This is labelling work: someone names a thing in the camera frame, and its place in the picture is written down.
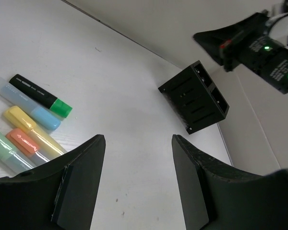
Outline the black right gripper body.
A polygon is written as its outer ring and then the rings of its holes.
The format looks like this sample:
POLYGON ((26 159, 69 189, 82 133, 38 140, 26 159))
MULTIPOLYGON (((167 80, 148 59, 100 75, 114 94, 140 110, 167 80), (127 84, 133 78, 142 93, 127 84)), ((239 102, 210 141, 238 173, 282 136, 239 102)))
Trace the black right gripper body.
POLYGON ((288 41, 284 45, 272 39, 270 32, 286 17, 288 13, 257 24, 258 27, 243 39, 237 57, 241 64, 282 94, 288 93, 288 41))

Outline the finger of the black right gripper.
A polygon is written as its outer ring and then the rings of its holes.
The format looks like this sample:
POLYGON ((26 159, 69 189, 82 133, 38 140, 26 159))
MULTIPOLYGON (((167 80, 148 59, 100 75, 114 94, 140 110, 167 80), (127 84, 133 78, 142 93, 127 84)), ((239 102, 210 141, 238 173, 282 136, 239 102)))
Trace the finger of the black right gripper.
POLYGON ((232 72, 238 65, 240 65, 240 62, 232 51, 223 53, 223 68, 225 72, 232 72))
POLYGON ((224 28, 196 33, 193 35, 193 39, 217 64, 223 65, 220 46, 242 31, 249 20, 250 18, 246 18, 224 28))

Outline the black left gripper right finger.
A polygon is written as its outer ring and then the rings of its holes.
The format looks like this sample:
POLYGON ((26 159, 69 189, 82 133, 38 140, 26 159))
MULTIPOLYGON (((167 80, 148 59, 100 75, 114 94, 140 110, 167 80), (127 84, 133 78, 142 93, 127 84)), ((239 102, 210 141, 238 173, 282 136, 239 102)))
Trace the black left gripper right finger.
POLYGON ((234 168, 172 137, 188 230, 288 230, 288 169, 260 176, 234 168))

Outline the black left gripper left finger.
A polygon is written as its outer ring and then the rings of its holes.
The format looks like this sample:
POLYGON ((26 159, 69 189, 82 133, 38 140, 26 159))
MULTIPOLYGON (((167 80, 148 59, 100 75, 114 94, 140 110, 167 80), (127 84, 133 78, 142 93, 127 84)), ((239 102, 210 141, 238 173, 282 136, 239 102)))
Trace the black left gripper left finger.
POLYGON ((77 148, 15 177, 0 178, 0 230, 91 228, 106 141, 77 148))

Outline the pastel green highlighter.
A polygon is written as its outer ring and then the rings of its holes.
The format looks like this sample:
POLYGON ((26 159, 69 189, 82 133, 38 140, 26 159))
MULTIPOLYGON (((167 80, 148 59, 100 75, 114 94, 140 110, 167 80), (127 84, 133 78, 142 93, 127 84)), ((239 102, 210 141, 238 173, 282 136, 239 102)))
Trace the pastel green highlighter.
POLYGON ((36 167, 14 144, 0 133, 0 161, 15 173, 36 167))

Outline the black highlighter green cap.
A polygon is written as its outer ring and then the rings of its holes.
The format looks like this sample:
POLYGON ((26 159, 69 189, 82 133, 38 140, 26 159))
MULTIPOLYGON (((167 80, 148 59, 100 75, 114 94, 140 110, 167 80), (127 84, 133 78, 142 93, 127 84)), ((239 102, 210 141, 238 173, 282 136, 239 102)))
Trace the black highlighter green cap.
POLYGON ((27 78, 16 74, 9 83, 55 114, 67 118, 72 107, 27 78))

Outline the black highlighter orange cap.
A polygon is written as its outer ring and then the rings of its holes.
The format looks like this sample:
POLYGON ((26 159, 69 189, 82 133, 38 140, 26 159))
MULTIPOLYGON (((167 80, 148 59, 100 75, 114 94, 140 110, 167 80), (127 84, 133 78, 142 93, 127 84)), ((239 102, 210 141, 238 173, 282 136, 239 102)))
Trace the black highlighter orange cap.
POLYGON ((225 60, 233 56, 232 40, 229 39, 219 46, 220 57, 225 60))

